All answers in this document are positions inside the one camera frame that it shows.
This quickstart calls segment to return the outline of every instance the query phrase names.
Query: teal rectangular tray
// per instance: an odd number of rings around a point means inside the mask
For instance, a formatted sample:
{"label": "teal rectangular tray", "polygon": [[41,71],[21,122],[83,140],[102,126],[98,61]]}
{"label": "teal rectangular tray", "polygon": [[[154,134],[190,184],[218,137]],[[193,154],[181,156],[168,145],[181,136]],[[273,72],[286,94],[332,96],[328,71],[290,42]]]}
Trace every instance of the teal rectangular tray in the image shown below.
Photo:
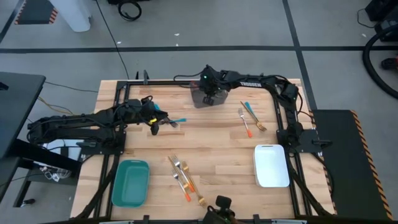
{"label": "teal rectangular tray", "polygon": [[112,203],[118,207],[137,208],[147,198],[149,165],[145,161],[126,160],[119,164],[112,192]]}

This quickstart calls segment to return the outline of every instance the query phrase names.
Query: wooden tabletop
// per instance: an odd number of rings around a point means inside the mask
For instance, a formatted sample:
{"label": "wooden tabletop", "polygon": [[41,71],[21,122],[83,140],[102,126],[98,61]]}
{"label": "wooden tabletop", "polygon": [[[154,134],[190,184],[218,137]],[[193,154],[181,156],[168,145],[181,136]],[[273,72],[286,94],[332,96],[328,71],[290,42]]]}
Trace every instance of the wooden tabletop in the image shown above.
{"label": "wooden tabletop", "polygon": [[[305,96],[299,79],[291,79]],[[116,80],[102,81],[99,88],[95,112],[113,105]],[[257,88],[237,88],[232,90],[223,105],[196,109],[193,106],[189,89],[179,86],[134,86],[130,99],[141,99],[153,95],[153,101],[161,110],[169,113],[170,119],[186,118],[186,123],[173,128],[161,125],[158,135],[153,136],[148,126],[131,124],[128,126],[126,150],[121,156],[125,159],[147,161],[150,167],[150,181],[147,199],[140,208],[113,207],[113,220],[142,220],[150,215],[153,220],[202,219],[206,210],[199,206],[197,198],[191,194],[187,202],[176,180],[171,176],[172,166],[167,156],[176,154],[187,162],[191,175],[205,197],[215,206],[217,195],[232,199],[231,209],[240,219],[252,218],[293,218],[289,188],[262,188],[256,185],[253,171],[253,152],[258,144],[277,144],[275,131],[277,121],[271,95]],[[244,111],[249,128],[253,133],[248,138],[238,108],[239,101],[250,102],[255,114],[268,129],[265,132],[256,125]],[[303,111],[308,112],[304,101]],[[310,118],[299,114],[304,128],[311,128]],[[334,212],[330,193],[322,165],[311,155],[301,154],[307,186],[330,213]],[[93,156],[83,164],[76,189],[71,217],[78,215],[90,201],[98,188],[103,156]],[[298,202],[304,214],[299,188]],[[106,203],[101,207],[105,214]]]}

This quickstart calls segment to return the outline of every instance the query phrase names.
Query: gray floor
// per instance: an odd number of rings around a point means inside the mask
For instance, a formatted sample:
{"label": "gray floor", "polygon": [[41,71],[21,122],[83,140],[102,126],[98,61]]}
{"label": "gray floor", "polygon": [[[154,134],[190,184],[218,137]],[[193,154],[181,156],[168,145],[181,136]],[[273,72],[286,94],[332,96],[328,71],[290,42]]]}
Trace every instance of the gray floor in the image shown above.
{"label": "gray floor", "polygon": [[[49,49],[113,47],[100,12],[92,0],[87,3],[93,18],[91,29],[74,33],[61,16],[52,25],[11,25],[0,49]],[[0,2],[0,29],[18,0]],[[361,46],[375,32],[356,23],[356,11],[369,0],[289,0],[301,46]],[[219,45],[293,46],[284,6],[280,0],[151,0],[140,3],[142,17],[126,22],[117,8],[99,0],[104,16],[120,47],[173,47]],[[361,20],[368,22],[366,15]],[[373,52],[374,64],[396,52]],[[301,78],[294,51],[202,51],[202,52],[123,52],[131,77],[146,69],[151,78],[172,78],[194,74],[206,64],[216,69],[243,73],[281,74]],[[398,151],[395,146],[395,119],[398,101],[386,95],[369,78],[361,52],[303,52],[315,100],[319,109],[352,109],[358,112],[387,199],[394,217],[398,214]],[[100,80],[125,79],[117,53],[0,54],[0,70],[33,73],[50,82],[97,90]],[[380,71],[381,77],[398,89],[395,72]],[[74,113],[90,113],[95,93],[80,93],[45,84],[41,93],[47,102],[66,106]],[[36,102],[29,118],[56,114]],[[26,135],[25,128],[20,137]],[[16,177],[25,170],[18,170]],[[0,223],[42,223],[69,217],[74,187],[51,184],[31,185],[27,198],[31,207],[12,208],[21,182],[11,184],[0,203]]]}

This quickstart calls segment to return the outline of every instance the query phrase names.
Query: black table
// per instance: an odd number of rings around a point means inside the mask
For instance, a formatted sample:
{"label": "black table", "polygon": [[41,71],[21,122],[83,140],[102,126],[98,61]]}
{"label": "black table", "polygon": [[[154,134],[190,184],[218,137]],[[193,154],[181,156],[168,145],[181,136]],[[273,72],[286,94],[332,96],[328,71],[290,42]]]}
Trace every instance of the black table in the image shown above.
{"label": "black table", "polygon": [[[37,161],[72,172],[80,168],[78,161],[17,139],[44,81],[42,75],[0,72],[0,201],[18,167],[32,170]],[[28,187],[22,188],[19,198]]]}

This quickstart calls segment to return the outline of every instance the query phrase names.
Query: orange handle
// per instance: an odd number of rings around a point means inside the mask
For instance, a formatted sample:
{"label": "orange handle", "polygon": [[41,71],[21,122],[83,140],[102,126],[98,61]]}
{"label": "orange handle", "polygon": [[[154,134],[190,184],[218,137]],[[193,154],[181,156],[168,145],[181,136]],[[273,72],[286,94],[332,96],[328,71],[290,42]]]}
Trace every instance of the orange handle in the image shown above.
{"label": "orange handle", "polygon": [[191,197],[189,197],[189,194],[185,194],[185,198],[187,199],[188,202],[191,201]]}
{"label": "orange handle", "polygon": [[189,189],[191,190],[192,193],[195,192],[195,189],[193,188],[193,185],[191,183],[188,183]]}
{"label": "orange handle", "polygon": [[248,136],[249,136],[249,138],[253,137],[250,130],[248,130]]}

